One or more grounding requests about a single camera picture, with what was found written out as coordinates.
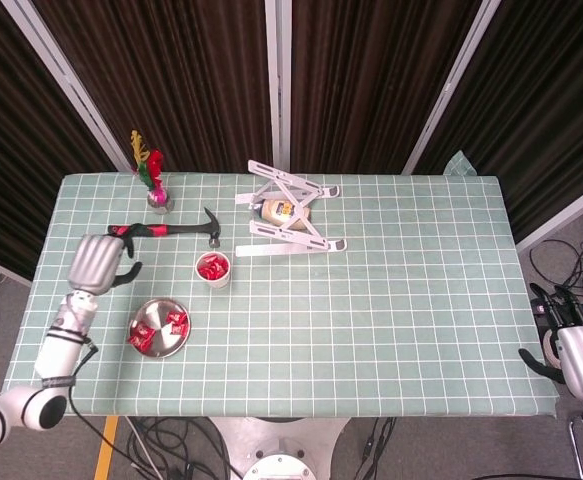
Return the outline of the white metal frame post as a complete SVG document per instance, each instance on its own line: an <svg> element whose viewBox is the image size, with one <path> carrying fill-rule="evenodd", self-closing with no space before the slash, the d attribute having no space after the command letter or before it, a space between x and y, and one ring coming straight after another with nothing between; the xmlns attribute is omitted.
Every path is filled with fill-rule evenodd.
<svg viewBox="0 0 583 480"><path fill-rule="evenodd" d="M120 172L131 172L122 147L33 1L0 2L113 166Z"/></svg>
<svg viewBox="0 0 583 480"><path fill-rule="evenodd" d="M481 0L480 7L455 57L449 74L401 171L402 175L411 175L415 172L501 2L502 0Z"/></svg>
<svg viewBox="0 0 583 480"><path fill-rule="evenodd" d="M292 110L292 0L264 0L272 162L289 171Z"/></svg>

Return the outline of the colourful feather shuttlecock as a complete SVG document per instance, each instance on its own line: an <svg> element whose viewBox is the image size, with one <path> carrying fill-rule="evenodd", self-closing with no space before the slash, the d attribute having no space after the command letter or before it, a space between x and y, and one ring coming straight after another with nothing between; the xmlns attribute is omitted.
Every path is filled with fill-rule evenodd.
<svg viewBox="0 0 583 480"><path fill-rule="evenodd" d="M167 205L168 194L162 185L163 154L158 149L149 149L137 130L132 130L130 143L136 162L135 173L148 191L148 203L154 208Z"/></svg>

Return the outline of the red black claw hammer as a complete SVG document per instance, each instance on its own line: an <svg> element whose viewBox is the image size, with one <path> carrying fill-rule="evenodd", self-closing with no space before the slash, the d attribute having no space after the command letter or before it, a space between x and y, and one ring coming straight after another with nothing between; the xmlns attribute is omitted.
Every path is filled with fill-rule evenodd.
<svg viewBox="0 0 583 480"><path fill-rule="evenodd" d="M220 247L221 226L215 214L204 208L208 221L198 225L141 224L108 225L107 233L116 237L158 238L179 234L205 234L211 248Z"/></svg>

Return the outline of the white black sneaker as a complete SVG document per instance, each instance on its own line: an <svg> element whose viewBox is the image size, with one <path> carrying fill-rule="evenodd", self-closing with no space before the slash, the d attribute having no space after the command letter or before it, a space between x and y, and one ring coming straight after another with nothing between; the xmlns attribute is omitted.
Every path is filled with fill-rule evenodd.
<svg viewBox="0 0 583 480"><path fill-rule="evenodd" d="M542 349L548 364L553 368L561 369L560 359L555 351L553 332L550 329L546 330L542 337Z"/></svg>

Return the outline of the mayonnaise squeeze bottle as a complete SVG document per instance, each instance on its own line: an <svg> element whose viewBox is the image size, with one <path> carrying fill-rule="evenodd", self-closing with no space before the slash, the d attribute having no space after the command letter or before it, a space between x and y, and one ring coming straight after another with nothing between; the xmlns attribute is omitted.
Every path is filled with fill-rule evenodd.
<svg viewBox="0 0 583 480"><path fill-rule="evenodd" d="M295 205L288 200L265 199L249 205L257 222L283 226L295 214Z"/></svg>

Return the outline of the white paper cup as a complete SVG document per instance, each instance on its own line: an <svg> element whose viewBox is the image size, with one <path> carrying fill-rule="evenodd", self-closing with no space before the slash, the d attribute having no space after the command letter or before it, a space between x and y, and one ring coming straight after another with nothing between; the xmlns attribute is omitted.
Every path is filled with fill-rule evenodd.
<svg viewBox="0 0 583 480"><path fill-rule="evenodd" d="M204 264L204 263L202 263L202 262L201 262L201 258L202 258L203 256L205 256L205 255L209 255L209 254L217 254L217 255L218 255L218 256L220 256L220 257L224 257L224 258L225 258L225 259L226 259L226 260L229 262L229 270L228 270L228 272L226 273L226 275L225 275L223 278L221 278L221 279L219 279L219 280L215 280L215 281L206 280L206 279L202 278L202 277L201 277L201 276L198 274L198 272L197 272L197 267L198 267L198 266L200 266L200 265L206 265L206 264ZM224 253L222 253L222 252L205 252L205 253L203 253L203 254L202 254L202 255L201 255L201 256L200 256L200 257L199 257L199 258L196 260L196 262L195 262L195 272L197 273L198 277L199 277L199 278L200 278L202 281L204 281L204 282L205 282L207 285L209 285L209 286L210 286L210 287L212 287L212 288L218 288L218 289L220 289L220 288L223 288L223 287L227 286L227 285L228 285L228 283L229 283L230 276L231 276L231 263L230 263L230 260L229 260L229 258L228 258L228 257L227 257L227 256L226 256Z"/></svg>

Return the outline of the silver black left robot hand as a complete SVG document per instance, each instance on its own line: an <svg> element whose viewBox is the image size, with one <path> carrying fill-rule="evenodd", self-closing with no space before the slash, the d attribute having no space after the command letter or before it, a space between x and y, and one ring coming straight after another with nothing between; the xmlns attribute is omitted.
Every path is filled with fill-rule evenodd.
<svg viewBox="0 0 583 480"><path fill-rule="evenodd" d="M85 234L71 263L68 283L73 290L101 296L109 290L131 283L139 275L142 263L136 261L131 269L118 274L122 254L134 256L133 239L127 234Z"/></svg>

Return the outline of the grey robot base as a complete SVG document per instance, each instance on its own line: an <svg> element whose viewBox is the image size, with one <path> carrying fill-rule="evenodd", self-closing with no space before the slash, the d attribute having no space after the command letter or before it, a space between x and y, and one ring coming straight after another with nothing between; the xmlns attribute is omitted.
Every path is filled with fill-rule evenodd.
<svg viewBox="0 0 583 480"><path fill-rule="evenodd" d="M331 480L347 418L290 421L213 417L235 471L231 480Z"/></svg>

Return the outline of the dark brown pleated curtain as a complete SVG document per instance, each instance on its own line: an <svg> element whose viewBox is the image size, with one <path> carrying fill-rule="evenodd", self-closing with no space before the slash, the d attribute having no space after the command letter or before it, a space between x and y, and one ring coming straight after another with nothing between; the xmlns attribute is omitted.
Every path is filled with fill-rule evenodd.
<svg viewBox="0 0 583 480"><path fill-rule="evenodd" d="M583 195L583 0L501 0L415 171L461 151L521 241Z"/></svg>
<svg viewBox="0 0 583 480"><path fill-rule="evenodd" d="M481 3L292 0L292 171L401 173Z"/></svg>
<svg viewBox="0 0 583 480"><path fill-rule="evenodd" d="M0 1L0 266L32 279L64 177L113 168Z"/></svg>

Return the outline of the white folding laptop stand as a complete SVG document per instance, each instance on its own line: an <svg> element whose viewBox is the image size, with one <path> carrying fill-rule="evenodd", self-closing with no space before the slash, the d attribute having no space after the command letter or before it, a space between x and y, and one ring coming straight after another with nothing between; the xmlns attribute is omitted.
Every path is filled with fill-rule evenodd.
<svg viewBox="0 0 583 480"><path fill-rule="evenodd" d="M250 160L248 171L264 178L266 183L252 193L235 196L237 205L249 205L265 199L288 200L295 205L294 216L283 226L257 222L252 218L249 231L255 236L268 238L269 244L241 245L236 248L238 257L298 255L309 253L342 252L347 248L344 238L330 240L312 224L310 204L318 199L332 199L340 195L337 185L318 184L306 178Z"/></svg>

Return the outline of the green checked tablecloth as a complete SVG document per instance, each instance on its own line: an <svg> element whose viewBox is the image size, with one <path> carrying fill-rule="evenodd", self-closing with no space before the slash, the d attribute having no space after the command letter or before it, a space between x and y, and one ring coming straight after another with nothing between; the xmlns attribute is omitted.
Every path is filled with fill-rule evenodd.
<svg viewBox="0 0 583 480"><path fill-rule="evenodd" d="M256 245L235 196L249 174L167 173L173 224L221 225L227 286L195 272L204 235L141 238L137 279L101 296L97 355L78 375L83 414L252 417L534 416L557 392L518 350L541 352L500 185L481 176L319 175L338 197L311 219L342 252L238 257ZM174 355L128 343L137 311L182 304L191 332Z"/></svg>

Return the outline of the round metal plate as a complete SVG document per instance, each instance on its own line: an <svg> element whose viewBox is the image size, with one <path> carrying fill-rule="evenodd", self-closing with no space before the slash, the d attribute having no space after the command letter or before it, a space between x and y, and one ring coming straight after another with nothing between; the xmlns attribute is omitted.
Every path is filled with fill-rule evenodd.
<svg viewBox="0 0 583 480"><path fill-rule="evenodd" d="M180 337L171 334L171 323L166 318L170 311L186 311L189 325L188 334ZM151 338L153 345L148 351L137 350L128 344L140 355L148 358L163 358L174 355L181 350L188 340L191 332L191 317L187 309L179 302L168 298L155 298L145 303L131 320L128 327L128 338L134 334L134 328L138 322L144 322L155 329L156 333Z"/></svg>

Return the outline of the yellow floor tape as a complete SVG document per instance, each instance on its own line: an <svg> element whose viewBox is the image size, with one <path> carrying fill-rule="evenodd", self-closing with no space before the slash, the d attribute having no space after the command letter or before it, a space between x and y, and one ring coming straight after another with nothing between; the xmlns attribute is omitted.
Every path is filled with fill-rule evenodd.
<svg viewBox="0 0 583 480"><path fill-rule="evenodd" d="M118 416L107 416L102 430L98 459L96 463L94 480L108 480L110 466L113 457L113 447L118 427Z"/></svg>

